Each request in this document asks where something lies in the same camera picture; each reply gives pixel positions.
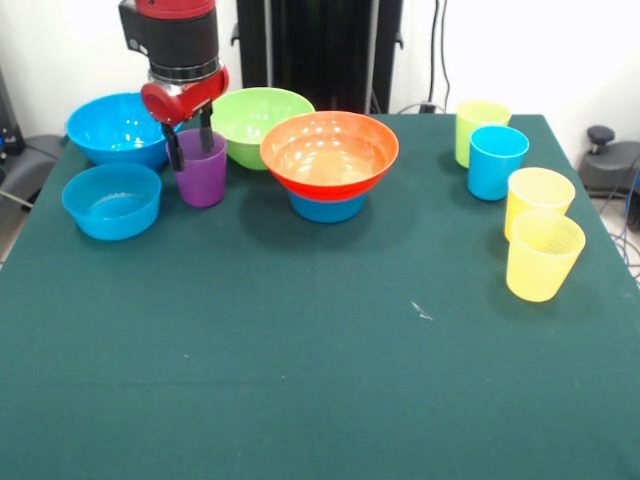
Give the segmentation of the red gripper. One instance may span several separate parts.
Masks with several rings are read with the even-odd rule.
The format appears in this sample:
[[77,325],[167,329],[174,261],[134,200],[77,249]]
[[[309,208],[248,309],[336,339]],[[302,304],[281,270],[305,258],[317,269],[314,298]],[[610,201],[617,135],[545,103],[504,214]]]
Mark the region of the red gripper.
[[174,172],[182,172],[185,168],[184,154],[174,126],[199,116],[201,146],[204,152],[210,152],[214,143],[211,129],[213,103],[227,91],[229,84],[228,69],[222,66],[213,75],[196,82],[173,85],[157,80],[141,88],[144,106],[156,121],[162,123]]

